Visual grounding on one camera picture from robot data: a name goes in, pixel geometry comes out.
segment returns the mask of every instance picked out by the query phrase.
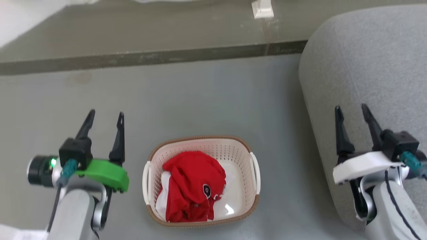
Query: black cable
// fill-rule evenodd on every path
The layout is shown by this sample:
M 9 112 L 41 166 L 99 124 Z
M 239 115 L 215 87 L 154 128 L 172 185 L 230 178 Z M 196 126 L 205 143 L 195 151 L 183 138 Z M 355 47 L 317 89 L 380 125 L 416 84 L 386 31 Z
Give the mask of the black cable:
M 406 227 L 409 228 L 409 230 L 411 231 L 412 235 L 414 235 L 414 237 L 417 240 L 421 240 L 421 238 L 415 233 L 414 229 L 412 229 L 411 225 L 409 225 L 408 221 L 406 220 L 405 216 L 403 216 L 402 211 L 400 210 L 395 197 L 393 196 L 392 193 L 392 189 L 390 188 L 390 183 L 389 183 L 389 172 L 386 171 L 386 185 L 387 185 L 387 191 L 389 192 L 390 198 L 392 200 L 392 203 L 394 204 L 394 206 L 396 207 L 396 210 L 398 212 L 398 214 L 400 215 L 400 217 L 402 218 L 403 222 L 405 223 Z
M 49 225 L 47 226 L 47 232 L 50 232 L 50 229 L 52 228 L 53 219 L 55 218 L 56 209 L 58 208 L 58 202 L 59 202 L 59 195 L 61 193 L 62 184 L 58 184 L 58 191 L 56 191 L 56 197 L 55 197 L 55 203 L 53 204 L 53 210 L 52 215 L 50 216 Z

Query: cable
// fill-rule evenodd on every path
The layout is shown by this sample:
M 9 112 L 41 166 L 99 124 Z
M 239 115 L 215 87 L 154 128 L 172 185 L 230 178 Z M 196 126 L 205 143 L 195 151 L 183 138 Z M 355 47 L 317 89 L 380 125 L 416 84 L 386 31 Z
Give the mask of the cable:
M 403 216 L 402 211 L 400 210 L 395 197 L 393 196 L 392 193 L 392 189 L 390 188 L 390 183 L 389 183 L 389 172 L 388 170 L 386 170 L 386 185 L 387 185 L 387 191 L 389 192 L 390 198 L 392 200 L 393 205 L 396 207 L 396 210 L 398 212 L 398 214 L 400 215 L 400 217 L 402 218 L 403 222 L 405 223 L 406 227 L 409 228 L 409 230 L 411 231 L 412 235 L 414 235 L 414 237 L 417 240 L 421 240 L 421 238 L 415 233 L 414 229 L 412 229 L 411 225 L 409 225 L 408 221 L 406 220 L 405 216 Z
M 59 195 L 61 193 L 61 189 L 62 189 L 62 185 L 59 184 L 58 191 L 56 191 L 55 203 L 53 204 L 52 215 L 50 216 L 49 225 L 47 226 L 47 230 L 46 230 L 47 232 L 50 232 L 50 229 L 52 228 L 53 219 L 55 218 L 56 209 L 58 208 Z
M 59 196 L 61 195 L 61 189 L 63 186 L 67 185 L 70 177 L 77 170 L 77 161 L 75 159 L 68 160 L 64 168 L 61 171 L 61 176 L 58 180 L 56 180 L 56 185 L 58 186 L 58 191 L 56 192 L 55 203 L 53 204 L 52 215 L 50 216 L 49 225 L 47 226 L 47 232 L 50 232 L 53 224 L 53 220 L 55 219 L 56 209 L 58 208 Z

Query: white arm casing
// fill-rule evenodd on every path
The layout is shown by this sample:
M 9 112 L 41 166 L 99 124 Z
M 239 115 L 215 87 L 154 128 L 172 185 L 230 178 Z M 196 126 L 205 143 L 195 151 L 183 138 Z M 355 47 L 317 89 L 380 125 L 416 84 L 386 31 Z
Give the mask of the white arm casing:
M 88 192 L 75 189 L 65 195 L 56 210 L 47 240 L 97 240 L 91 221 L 95 200 Z
M 427 240 L 427 225 L 406 191 L 395 181 L 389 181 L 389 184 L 393 196 L 409 225 L 422 240 Z M 385 182 L 375 186 L 373 197 L 377 215 L 366 226 L 366 237 L 369 240 L 416 240 L 392 203 Z

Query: red cloth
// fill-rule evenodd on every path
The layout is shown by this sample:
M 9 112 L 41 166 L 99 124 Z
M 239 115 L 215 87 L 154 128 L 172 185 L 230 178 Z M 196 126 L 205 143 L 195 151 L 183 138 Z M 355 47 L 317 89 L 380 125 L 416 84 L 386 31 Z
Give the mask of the red cloth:
M 182 152 L 163 164 L 171 173 L 166 221 L 199 222 L 214 219 L 214 202 L 225 188 L 225 171 L 200 151 Z

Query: green led light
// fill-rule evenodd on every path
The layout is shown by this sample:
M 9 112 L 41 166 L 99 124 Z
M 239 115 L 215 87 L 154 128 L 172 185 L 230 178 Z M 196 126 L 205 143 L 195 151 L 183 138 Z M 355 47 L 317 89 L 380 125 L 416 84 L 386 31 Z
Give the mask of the green led light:
M 53 168 L 56 164 L 56 159 L 52 158 L 52 160 L 50 160 L 50 165 Z

